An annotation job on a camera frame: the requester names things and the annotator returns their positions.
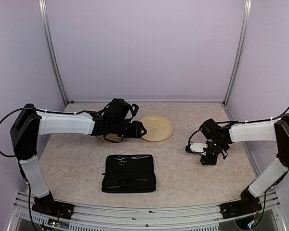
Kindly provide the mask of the straight silver scissors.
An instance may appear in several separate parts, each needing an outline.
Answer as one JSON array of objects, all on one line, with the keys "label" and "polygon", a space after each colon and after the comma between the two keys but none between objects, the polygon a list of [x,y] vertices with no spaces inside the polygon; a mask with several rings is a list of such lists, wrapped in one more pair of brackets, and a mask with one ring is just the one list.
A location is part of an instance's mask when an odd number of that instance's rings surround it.
[{"label": "straight silver scissors", "polygon": [[130,160],[138,160],[138,159],[144,159],[144,158],[148,158],[150,157],[150,155],[139,155],[139,156],[132,156],[132,157],[123,157],[123,156],[117,156],[114,157],[115,160],[118,160],[118,163],[120,166],[123,166],[126,164],[126,162],[130,159]]}]

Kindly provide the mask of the black zip tool case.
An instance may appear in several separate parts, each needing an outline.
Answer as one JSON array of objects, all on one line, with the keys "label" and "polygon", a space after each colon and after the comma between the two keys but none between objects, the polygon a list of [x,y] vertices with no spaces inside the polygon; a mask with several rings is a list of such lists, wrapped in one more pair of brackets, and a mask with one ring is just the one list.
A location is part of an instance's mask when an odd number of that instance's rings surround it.
[{"label": "black zip tool case", "polygon": [[128,160],[120,166],[114,157],[120,154],[109,155],[105,162],[103,173],[102,192],[104,193],[151,193],[156,190],[156,175],[154,172],[154,159],[150,154],[120,155],[132,157],[150,155],[148,158]]}]

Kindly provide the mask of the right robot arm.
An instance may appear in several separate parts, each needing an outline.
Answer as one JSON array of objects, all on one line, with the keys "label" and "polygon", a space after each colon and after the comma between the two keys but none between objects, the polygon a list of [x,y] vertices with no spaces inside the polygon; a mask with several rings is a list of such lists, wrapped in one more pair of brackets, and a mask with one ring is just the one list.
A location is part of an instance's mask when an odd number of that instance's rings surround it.
[{"label": "right robot arm", "polygon": [[188,140],[187,153],[200,154],[202,165],[215,165],[218,155],[227,158],[227,151],[233,143],[249,141],[272,141],[277,144],[277,154],[269,166],[241,193],[237,210],[248,213],[259,197],[278,184],[289,172],[289,113],[285,110],[277,117],[254,121],[216,122],[206,120],[198,129],[206,138],[205,143]]}]

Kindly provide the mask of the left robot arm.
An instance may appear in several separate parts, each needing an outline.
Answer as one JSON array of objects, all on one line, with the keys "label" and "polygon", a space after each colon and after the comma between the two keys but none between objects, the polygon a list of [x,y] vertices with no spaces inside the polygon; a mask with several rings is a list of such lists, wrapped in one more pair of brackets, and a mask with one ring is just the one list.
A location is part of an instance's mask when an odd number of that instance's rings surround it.
[{"label": "left robot arm", "polygon": [[23,108],[8,113],[4,119],[14,113],[19,114],[10,130],[13,146],[11,157],[17,159],[23,178],[35,196],[34,203],[47,214],[53,214],[58,209],[39,167],[39,136],[82,134],[105,138],[108,134],[116,134],[121,138],[140,139],[147,130],[142,122],[134,120],[138,110],[138,105],[114,98],[98,112],[49,111],[28,103]]}]

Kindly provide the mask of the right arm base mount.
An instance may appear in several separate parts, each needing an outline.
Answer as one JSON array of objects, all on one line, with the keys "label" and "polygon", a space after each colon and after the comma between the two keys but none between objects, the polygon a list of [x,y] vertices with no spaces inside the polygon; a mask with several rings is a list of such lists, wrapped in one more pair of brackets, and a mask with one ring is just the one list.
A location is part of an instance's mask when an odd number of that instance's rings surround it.
[{"label": "right arm base mount", "polygon": [[258,202],[254,205],[243,205],[241,201],[233,201],[221,204],[220,210],[223,219],[228,219],[254,213],[256,210],[262,210],[262,205]]}]

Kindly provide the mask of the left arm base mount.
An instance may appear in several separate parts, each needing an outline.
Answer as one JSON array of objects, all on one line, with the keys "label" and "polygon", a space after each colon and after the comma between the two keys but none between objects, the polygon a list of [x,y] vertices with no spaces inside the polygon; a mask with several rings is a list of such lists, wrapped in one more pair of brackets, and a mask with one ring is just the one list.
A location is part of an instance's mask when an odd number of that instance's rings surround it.
[{"label": "left arm base mount", "polygon": [[58,201],[52,201],[50,204],[35,202],[32,210],[44,215],[71,220],[74,205]]}]

